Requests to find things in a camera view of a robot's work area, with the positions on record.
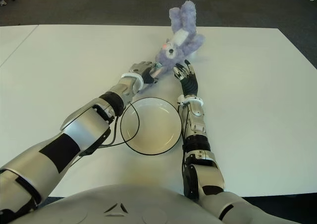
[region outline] white table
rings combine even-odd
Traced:
[[[37,25],[0,27],[0,67]]]
[[[211,148],[226,189],[241,196],[317,192],[317,70],[277,29],[201,27],[192,59]],[[169,27],[40,25],[0,68],[3,165],[54,136],[64,118],[154,60]],[[175,104],[172,74],[138,95]],[[180,142],[158,156],[126,145],[84,157],[51,196],[143,183],[182,193]]]

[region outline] floor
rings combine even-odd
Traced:
[[[170,25],[185,0],[17,0],[0,7],[0,26],[28,24]],[[198,26],[278,28],[317,68],[317,0],[192,0]],[[246,198],[266,212],[315,223],[317,194]],[[46,203],[58,198],[49,198]]]

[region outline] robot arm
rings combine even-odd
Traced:
[[[225,192],[224,179],[208,142],[204,103],[197,97],[195,72],[189,61],[185,63],[187,67],[176,64],[173,69],[183,89],[178,103],[183,124],[184,195],[226,224],[295,223],[269,215],[236,194]]]
[[[36,209],[57,186],[77,156],[92,154],[110,135],[133,96],[153,83],[151,62],[134,64],[99,98],[72,113],[55,137],[32,146],[0,168],[0,219],[7,223]]]

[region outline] purple stuffed bunny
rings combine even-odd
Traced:
[[[186,1],[181,8],[171,8],[169,18],[174,36],[166,41],[156,56],[156,62],[163,66],[164,72],[173,69],[176,63],[183,62],[205,40],[203,35],[196,32],[196,8],[193,2]]]

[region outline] bowl rim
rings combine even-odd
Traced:
[[[178,117],[179,117],[180,124],[181,124],[181,125],[180,125],[181,129],[180,129],[180,132],[179,132],[178,139],[176,140],[176,142],[174,143],[174,145],[172,145],[168,150],[163,151],[163,152],[161,152],[161,153],[157,153],[157,154],[145,154],[145,153],[136,151],[136,150],[133,149],[131,146],[129,146],[129,143],[123,138],[122,129],[121,129],[121,128],[122,128],[121,124],[122,124],[122,119],[123,119],[123,116],[124,116],[125,112],[128,110],[128,108],[131,107],[131,104],[134,104],[134,103],[136,103],[136,102],[138,102],[138,101],[140,101],[140,100],[143,100],[143,99],[159,99],[159,100],[163,100],[164,102],[167,102],[168,104],[170,104],[170,105],[175,109],[175,111],[176,111],[176,113],[177,113],[177,115],[178,115]],[[180,115],[179,115],[177,109],[176,109],[176,108],[173,106],[173,104],[171,104],[169,101],[166,101],[165,99],[161,99],[161,98],[157,98],[157,97],[141,98],[141,99],[138,99],[138,100],[136,100],[136,101],[130,103],[130,104],[129,104],[129,107],[127,107],[127,108],[124,110],[124,112],[123,112],[123,114],[122,114],[122,117],[121,117],[121,121],[120,121],[120,134],[121,134],[121,137],[122,137],[122,139],[123,139],[123,142],[124,142],[128,147],[130,147],[133,151],[135,151],[135,152],[137,152],[137,153],[139,153],[139,154],[141,154],[141,155],[145,155],[145,156],[157,156],[157,155],[160,155],[160,154],[163,154],[163,153],[169,151],[170,149],[172,149],[172,148],[177,144],[177,142],[179,141],[179,138],[180,138],[180,136],[181,136],[181,134],[182,134],[182,119],[181,119],[181,117],[180,117]]]

